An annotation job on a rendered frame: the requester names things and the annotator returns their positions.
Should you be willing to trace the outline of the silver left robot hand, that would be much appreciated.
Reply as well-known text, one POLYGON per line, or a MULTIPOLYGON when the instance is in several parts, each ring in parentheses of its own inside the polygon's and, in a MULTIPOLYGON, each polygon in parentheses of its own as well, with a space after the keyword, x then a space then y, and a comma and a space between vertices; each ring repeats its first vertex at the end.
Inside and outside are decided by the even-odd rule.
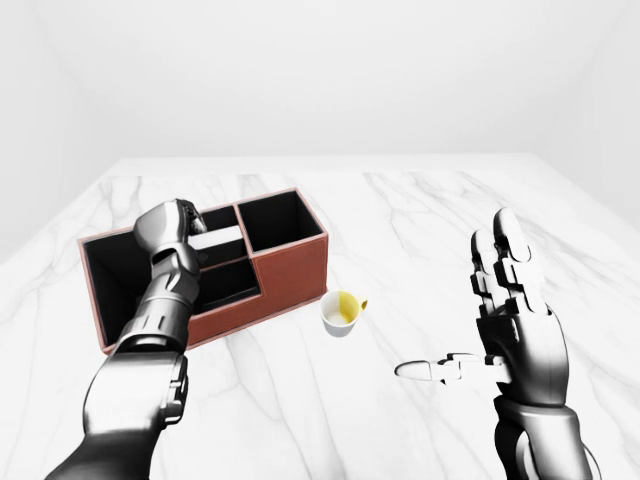
POLYGON ((140 216, 134 224, 137 243, 155 255, 171 245, 187 243, 188 237, 207 232, 194 204, 184 199, 163 202, 140 216))

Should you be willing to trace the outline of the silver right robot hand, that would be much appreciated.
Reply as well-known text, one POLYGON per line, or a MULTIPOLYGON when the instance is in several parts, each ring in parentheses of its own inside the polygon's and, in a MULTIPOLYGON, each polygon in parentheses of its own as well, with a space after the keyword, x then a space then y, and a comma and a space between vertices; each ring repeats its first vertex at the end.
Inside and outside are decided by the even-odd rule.
POLYGON ((470 280, 481 299, 476 325, 485 353, 414 360, 398 365, 395 375, 446 385, 494 382, 521 404, 563 405, 569 378, 564 335, 542 297, 538 255, 512 210, 495 214, 492 232, 474 232, 471 254, 470 280))

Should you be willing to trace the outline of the black and white book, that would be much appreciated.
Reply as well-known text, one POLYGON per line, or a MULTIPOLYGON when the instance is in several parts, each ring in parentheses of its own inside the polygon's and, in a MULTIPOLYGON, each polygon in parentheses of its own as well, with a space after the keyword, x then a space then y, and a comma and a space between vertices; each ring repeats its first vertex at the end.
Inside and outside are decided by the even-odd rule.
POLYGON ((190 236, 188 244, 196 251, 202 269, 247 256, 244 237, 238 225, 190 236))

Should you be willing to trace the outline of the red-brown desk caddy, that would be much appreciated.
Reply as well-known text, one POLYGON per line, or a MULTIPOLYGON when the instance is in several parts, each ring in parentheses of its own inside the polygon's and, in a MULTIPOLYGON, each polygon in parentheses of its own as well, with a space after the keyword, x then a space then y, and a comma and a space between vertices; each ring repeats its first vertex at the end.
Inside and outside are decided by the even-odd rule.
MULTIPOLYGON (((194 348, 320 298, 326 291, 328 234, 296 189, 203 211, 210 231, 238 235, 197 244, 200 292, 189 321, 194 348)), ((151 278, 132 229, 79 242, 101 350, 109 353, 151 278)))

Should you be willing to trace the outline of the white and yellow mug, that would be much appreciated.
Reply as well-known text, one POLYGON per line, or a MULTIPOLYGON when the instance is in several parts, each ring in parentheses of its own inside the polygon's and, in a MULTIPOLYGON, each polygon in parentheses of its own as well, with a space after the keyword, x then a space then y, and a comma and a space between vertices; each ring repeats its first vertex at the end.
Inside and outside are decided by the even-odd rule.
POLYGON ((326 331, 336 338, 347 336, 367 305, 366 297, 345 290, 325 293, 320 300, 320 314, 326 331))

